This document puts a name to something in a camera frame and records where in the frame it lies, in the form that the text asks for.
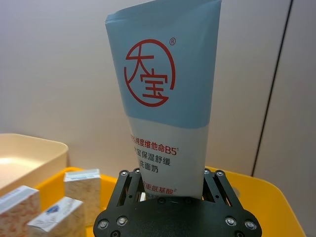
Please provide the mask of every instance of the small box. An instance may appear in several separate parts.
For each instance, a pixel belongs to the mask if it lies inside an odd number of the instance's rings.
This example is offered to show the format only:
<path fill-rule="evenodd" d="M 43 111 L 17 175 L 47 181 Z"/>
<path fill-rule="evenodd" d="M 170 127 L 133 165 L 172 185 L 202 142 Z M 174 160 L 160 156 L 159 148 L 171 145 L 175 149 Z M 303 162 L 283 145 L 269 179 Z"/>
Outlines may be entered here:
<path fill-rule="evenodd" d="M 83 202 L 63 197 L 28 223 L 28 237 L 85 237 Z"/>
<path fill-rule="evenodd" d="M 93 225 L 100 214 L 101 180 L 98 169 L 67 172 L 65 195 L 84 202 L 85 224 Z"/>
<path fill-rule="evenodd" d="M 0 237 L 25 237 L 26 224 L 40 213 L 36 189 L 21 186 L 0 197 Z"/>

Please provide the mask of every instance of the yellow plastic container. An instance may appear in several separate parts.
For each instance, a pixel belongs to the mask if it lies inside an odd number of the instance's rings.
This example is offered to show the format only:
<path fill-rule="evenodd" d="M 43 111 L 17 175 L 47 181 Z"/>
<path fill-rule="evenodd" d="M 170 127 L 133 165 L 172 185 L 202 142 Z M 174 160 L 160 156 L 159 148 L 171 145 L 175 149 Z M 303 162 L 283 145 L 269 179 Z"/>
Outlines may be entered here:
<path fill-rule="evenodd" d="M 68 167 L 35 187 L 40 192 L 42 210 L 64 196 L 64 173 L 79 170 L 81 169 Z M 263 237 L 305 237 L 292 208 L 276 186 L 233 172 L 226 171 L 226 176 L 236 190 L 242 206 L 259 220 Z M 106 175 L 102 175 L 101 179 L 101 205 L 106 209 L 117 179 Z M 93 236 L 92 227 L 88 227 L 87 237 Z"/>

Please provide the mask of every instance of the light blue tube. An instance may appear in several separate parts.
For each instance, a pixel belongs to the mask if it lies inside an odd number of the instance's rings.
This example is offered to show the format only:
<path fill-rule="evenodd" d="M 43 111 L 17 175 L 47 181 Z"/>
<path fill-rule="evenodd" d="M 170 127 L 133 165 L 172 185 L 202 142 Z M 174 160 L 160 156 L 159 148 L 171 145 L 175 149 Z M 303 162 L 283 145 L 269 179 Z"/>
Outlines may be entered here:
<path fill-rule="evenodd" d="M 201 197 L 220 6 L 220 0 L 156 0 L 107 17 L 150 197 Z"/>

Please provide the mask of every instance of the beige plastic bin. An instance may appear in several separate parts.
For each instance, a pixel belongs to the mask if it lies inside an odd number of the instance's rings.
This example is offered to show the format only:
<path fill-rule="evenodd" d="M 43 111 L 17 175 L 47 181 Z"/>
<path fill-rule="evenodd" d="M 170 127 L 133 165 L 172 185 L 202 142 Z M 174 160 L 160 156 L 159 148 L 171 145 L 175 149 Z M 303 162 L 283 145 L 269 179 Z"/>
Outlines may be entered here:
<path fill-rule="evenodd" d="M 19 134 L 0 134 L 0 196 L 33 187 L 67 166 L 68 147 Z"/>

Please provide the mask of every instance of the metal screw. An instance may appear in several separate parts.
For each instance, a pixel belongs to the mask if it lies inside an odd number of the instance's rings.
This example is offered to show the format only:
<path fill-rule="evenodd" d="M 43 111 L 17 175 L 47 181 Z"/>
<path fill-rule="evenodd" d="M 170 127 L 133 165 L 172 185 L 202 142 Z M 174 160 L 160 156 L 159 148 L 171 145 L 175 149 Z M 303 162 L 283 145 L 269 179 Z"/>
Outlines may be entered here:
<path fill-rule="evenodd" d="M 256 224 L 253 223 L 252 221 L 246 221 L 245 225 L 250 230 L 255 230 L 257 228 Z"/>
<path fill-rule="evenodd" d="M 98 224 L 99 229 L 105 229 L 109 226 L 109 222 L 107 220 L 102 220 Z"/>
<path fill-rule="evenodd" d="M 226 217 L 225 222 L 229 226 L 235 226 L 236 220 L 233 217 Z"/>
<path fill-rule="evenodd" d="M 122 216 L 122 217 L 118 218 L 117 224 L 119 226 L 125 226 L 126 223 L 127 223 L 127 218 L 126 217 Z"/>
<path fill-rule="evenodd" d="M 223 175 L 224 175 L 224 173 L 223 173 L 222 171 L 217 171 L 216 174 L 217 174 L 218 176 L 223 176 Z"/>

